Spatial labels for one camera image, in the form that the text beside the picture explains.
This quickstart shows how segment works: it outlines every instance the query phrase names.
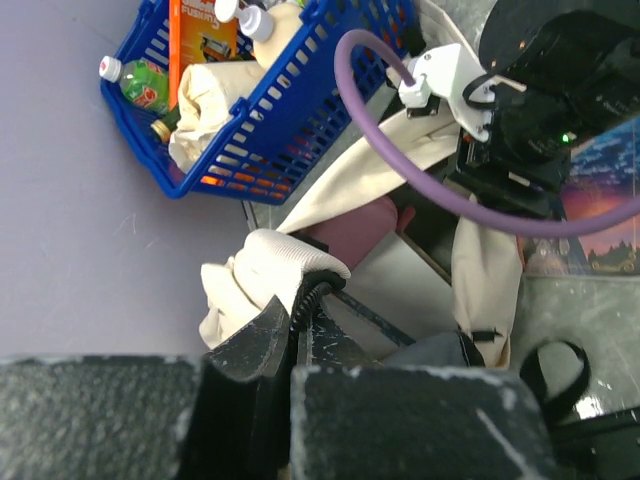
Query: gold bottle cap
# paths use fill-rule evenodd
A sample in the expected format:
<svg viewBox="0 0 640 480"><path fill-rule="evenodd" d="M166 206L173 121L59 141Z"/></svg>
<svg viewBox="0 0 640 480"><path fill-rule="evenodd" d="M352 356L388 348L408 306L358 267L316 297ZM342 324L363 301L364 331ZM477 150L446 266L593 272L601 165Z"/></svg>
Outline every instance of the gold bottle cap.
<svg viewBox="0 0 640 480"><path fill-rule="evenodd" d="M151 130L153 130L162 143L169 143L171 138L171 130L167 127L162 120L156 120L151 124Z"/></svg>

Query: purple tube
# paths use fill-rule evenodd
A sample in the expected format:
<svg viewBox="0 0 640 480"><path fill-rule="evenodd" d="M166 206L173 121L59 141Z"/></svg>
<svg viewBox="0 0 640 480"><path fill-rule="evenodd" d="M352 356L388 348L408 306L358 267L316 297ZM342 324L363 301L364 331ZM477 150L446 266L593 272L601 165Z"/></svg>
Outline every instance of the purple tube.
<svg viewBox="0 0 640 480"><path fill-rule="evenodd" d="M347 32L336 47L334 69L342 101L371 147L402 176L409 185L442 208L495 230L537 238L568 238L588 235L613 227L640 213L640 196L595 217L571 222L532 220L506 215L483 207L459 195L420 170L380 131L367 112L356 87L351 69L351 52L356 45L370 48L392 66L408 84L414 83L411 73L398 56L382 40L366 30Z"/></svg>

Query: white bottle cap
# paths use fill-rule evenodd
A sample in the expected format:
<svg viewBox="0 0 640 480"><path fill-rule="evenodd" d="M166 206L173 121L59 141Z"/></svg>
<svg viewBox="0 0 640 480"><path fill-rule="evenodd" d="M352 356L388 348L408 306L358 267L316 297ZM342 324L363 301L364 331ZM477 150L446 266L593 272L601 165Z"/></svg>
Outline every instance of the white bottle cap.
<svg viewBox="0 0 640 480"><path fill-rule="evenodd" d="M122 62L117 58L106 55L100 62L98 73L108 82L117 82L122 72Z"/></svg>
<svg viewBox="0 0 640 480"><path fill-rule="evenodd" d="M229 23L237 18L242 33L256 42L266 42L273 33L273 17L257 5L240 9L240 0L218 0L215 14L222 23Z"/></svg>

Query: bag strap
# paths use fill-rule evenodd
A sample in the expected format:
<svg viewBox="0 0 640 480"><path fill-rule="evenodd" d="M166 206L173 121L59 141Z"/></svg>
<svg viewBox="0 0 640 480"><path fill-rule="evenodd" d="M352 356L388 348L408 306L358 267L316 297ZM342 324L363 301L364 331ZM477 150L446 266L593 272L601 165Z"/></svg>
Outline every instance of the bag strap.
<svg viewBox="0 0 640 480"><path fill-rule="evenodd" d="M582 369L562 392L555 397L548 398L548 386L540 367L539 352L542 348L554 343L568 346L582 362ZM520 368L520 378L538 400L545 423L547 426L551 426L571 413L573 406L589 387L591 365L587 353L575 343L569 340L547 340L527 355Z"/></svg>

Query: concrete floor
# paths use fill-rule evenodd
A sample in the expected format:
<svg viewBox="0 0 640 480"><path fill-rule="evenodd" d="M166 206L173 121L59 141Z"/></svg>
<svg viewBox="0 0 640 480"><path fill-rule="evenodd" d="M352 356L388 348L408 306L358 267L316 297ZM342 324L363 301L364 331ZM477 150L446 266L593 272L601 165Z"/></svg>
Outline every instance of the concrete floor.
<svg viewBox="0 0 640 480"><path fill-rule="evenodd" d="M166 199L111 119L98 63L138 5L4 5L0 356L205 350L200 265L247 226L239 202Z"/></svg>

